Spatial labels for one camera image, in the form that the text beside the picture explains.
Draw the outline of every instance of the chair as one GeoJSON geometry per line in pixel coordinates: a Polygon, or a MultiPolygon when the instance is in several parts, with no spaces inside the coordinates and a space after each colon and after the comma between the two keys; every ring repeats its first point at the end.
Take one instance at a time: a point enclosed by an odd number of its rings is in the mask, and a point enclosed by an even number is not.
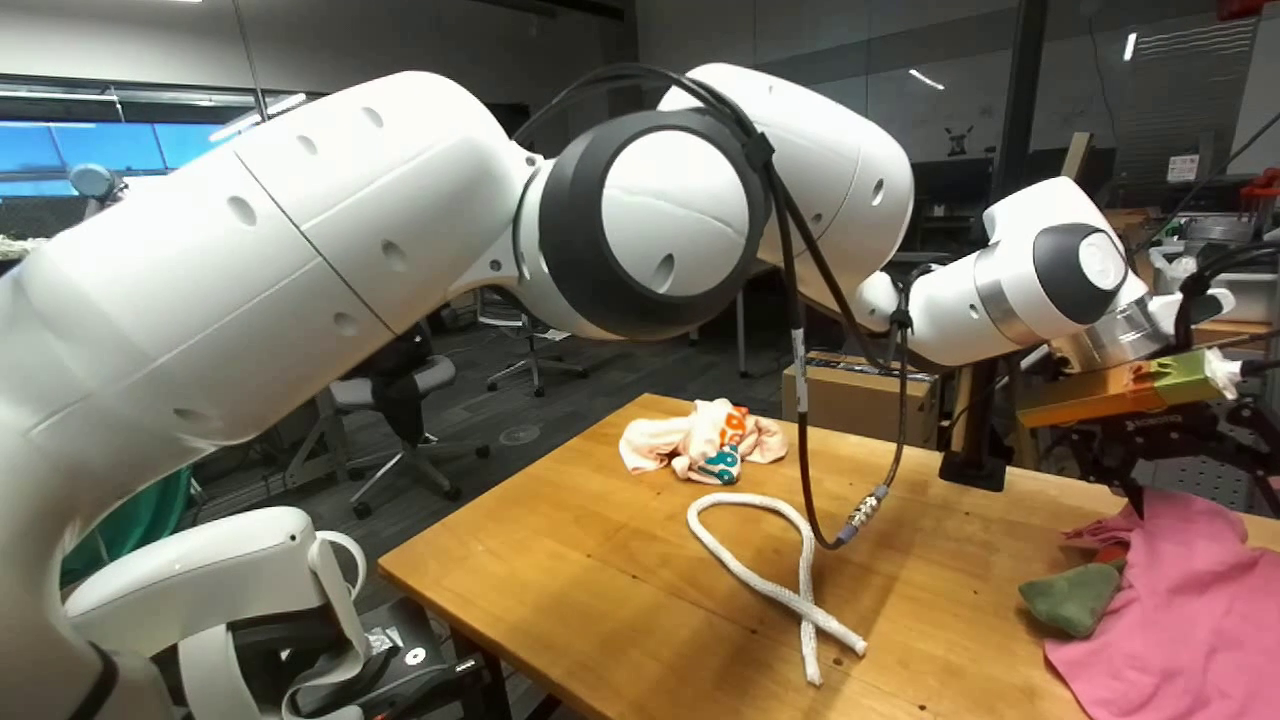
{"type": "Polygon", "coordinates": [[[540,325],[537,317],[526,312],[526,305],[500,288],[480,293],[480,317],[484,329],[500,329],[520,344],[520,356],[487,377],[487,391],[496,391],[500,379],[528,374],[534,395],[543,395],[543,374],[572,374],[588,377],[588,370],[567,364],[565,356],[543,356],[543,344],[567,341],[567,331],[540,325]]]}
{"type": "MultiPolygon", "coordinates": [[[[461,487],[424,455],[435,438],[424,429],[424,395],[453,384],[457,364],[428,347],[424,331],[408,331],[364,362],[346,379],[327,384],[327,400],[336,416],[381,413],[398,438],[393,455],[376,459],[376,471],[356,487],[354,512],[372,512],[372,492],[408,459],[417,478],[431,479],[447,502],[461,487]]],[[[369,459],[340,459],[340,478],[354,478],[369,459]]]]}

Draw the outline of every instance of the wooden table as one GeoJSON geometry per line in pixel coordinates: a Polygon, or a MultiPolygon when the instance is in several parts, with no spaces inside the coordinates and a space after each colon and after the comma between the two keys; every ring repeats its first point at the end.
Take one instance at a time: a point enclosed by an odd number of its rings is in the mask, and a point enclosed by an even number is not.
{"type": "MultiPolygon", "coordinates": [[[[799,677],[797,617],[740,587],[684,529],[707,492],[616,459],[630,421],[684,416],[639,395],[507,484],[411,535],[381,566],[475,644],[540,677],[583,717],[1082,717],[1020,617],[1020,583],[1076,566],[1059,532],[1122,510],[1103,487],[1009,471],[1009,492],[936,479],[909,452],[876,526],[817,566],[817,597],[873,651],[820,638],[826,690],[799,677]]],[[[885,478],[892,446],[817,433],[830,529],[885,478]]],[[[797,459],[748,468],[745,492],[799,510],[797,459]]],[[[756,574],[797,587],[797,532],[712,510],[707,529],[756,574]]],[[[1280,526],[1250,519],[1280,550],[1280,526]]]]}

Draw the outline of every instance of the white cable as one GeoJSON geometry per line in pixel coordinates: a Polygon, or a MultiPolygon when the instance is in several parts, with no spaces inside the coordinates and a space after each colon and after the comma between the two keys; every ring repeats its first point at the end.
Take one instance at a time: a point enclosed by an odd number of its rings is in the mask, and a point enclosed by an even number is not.
{"type": "Polygon", "coordinates": [[[369,577],[364,550],[361,550],[354,535],[346,535],[346,532],[318,532],[318,540],[320,540],[320,546],[336,546],[336,550],[346,550],[346,554],[354,558],[354,566],[356,566],[354,602],[356,602],[361,587],[364,587],[364,577],[369,577]]]}
{"type": "Polygon", "coordinates": [[[759,592],[759,597],[768,597],[768,602],[775,602],[775,605],[783,605],[783,609],[793,609],[793,612],[799,617],[799,662],[804,662],[804,681],[810,681],[810,686],[826,686],[820,662],[817,662],[817,628],[830,631],[832,640],[839,640],[843,650],[853,650],[856,656],[870,656],[870,640],[864,640],[861,631],[843,628],[832,612],[826,612],[826,609],[812,605],[812,550],[817,550],[817,540],[812,540],[810,519],[804,519],[793,506],[783,506],[783,502],[775,502],[775,498],[752,498],[752,492],[712,492],[712,498],[693,502],[689,512],[684,512],[684,519],[689,519],[689,532],[693,532],[740,583],[748,583],[752,592],[759,592]],[[766,580],[766,577],[756,577],[748,566],[740,566],[740,559],[704,529],[699,512],[704,512],[704,510],[718,510],[718,506],[766,510],[766,512],[775,512],[775,516],[783,516],[783,519],[797,526],[797,532],[799,532],[799,597],[787,592],[787,587],[780,587],[780,583],[772,583],[772,580],[766,580]]]}

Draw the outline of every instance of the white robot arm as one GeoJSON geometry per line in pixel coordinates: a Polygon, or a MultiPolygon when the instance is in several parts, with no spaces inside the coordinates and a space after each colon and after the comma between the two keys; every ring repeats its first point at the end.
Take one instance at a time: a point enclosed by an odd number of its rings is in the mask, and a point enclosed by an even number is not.
{"type": "MultiPolygon", "coordinates": [[[[876,296],[861,288],[895,253],[918,196],[900,145],[775,78],[734,65],[693,78],[772,139],[843,300],[876,296]]],[[[678,335],[722,312],[752,259],[780,266],[756,155],[698,106],[670,94],[658,114],[543,159],[461,84],[390,78],[208,153],[9,273],[0,709],[166,717],[149,656],[97,651],[70,626],[59,554],[141,484],[266,433],[447,296],[507,284],[580,335],[678,335]]],[[[918,356],[970,364],[1108,312],[1122,246],[1073,183],[1014,196],[987,223],[987,253],[911,288],[918,356]]],[[[812,257],[797,273],[804,296],[832,305],[812,257]]],[[[173,566],[138,574],[145,580],[122,583],[162,583],[173,566]]],[[[199,583],[173,583],[157,612],[182,617],[191,592],[199,583]]],[[[222,619],[186,617],[166,640],[222,619]]]]}

